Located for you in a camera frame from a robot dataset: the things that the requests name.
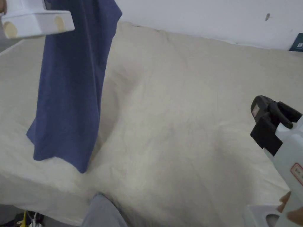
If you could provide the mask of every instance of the white wall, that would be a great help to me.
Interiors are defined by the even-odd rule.
[[[303,0],[116,0],[122,20],[264,48],[289,49],[303,32]]]

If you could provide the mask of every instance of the black clamp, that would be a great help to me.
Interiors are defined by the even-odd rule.
[[[302,114],[283,102],[275,102],[266,96],[257,96],[252,105],[251,113],[256,125],[251,132],[251,137],[263,149],[266,148],[273,156],[281,145],[281,140],[275,135],[280,123],[292,129],[293,122],[297,122]]]

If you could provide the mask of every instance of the white plastic housing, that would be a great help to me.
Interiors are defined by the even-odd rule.
[[[283,142],[282,146],[275,156],[265,149],[264,152],[291,190],[291,197],[275,227],[299,227],[289,221],[286,214],[303,207],[303,117],[291,130],[279,124],[275,134]],[[270,212],[264,210],[266,207],[248,206],[243,214],[246,227],[268,227],[264,217]]]
[[[73,31],[69,11],[47,10],[43,0],[7,0],[1,24],[8,39],[30,38]]]

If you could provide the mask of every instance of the mattress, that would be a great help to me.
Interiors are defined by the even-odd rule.
[[[247,204],[287,185],[250,137],[250,105],[303,111],[303,55],[120,23],[108,59],[88,171],[33,160],[44,39],[0,55],[0,203],[80,225],[102,192],[133,226],[243,226]]]

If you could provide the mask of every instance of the blue cloth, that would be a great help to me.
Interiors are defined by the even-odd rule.
[[[107,58],[122,13],[114,0],[52,0],[75,31],[45,40],[36,118],[27,132],[34,159],[59,157],[87,170],[96,143]]]

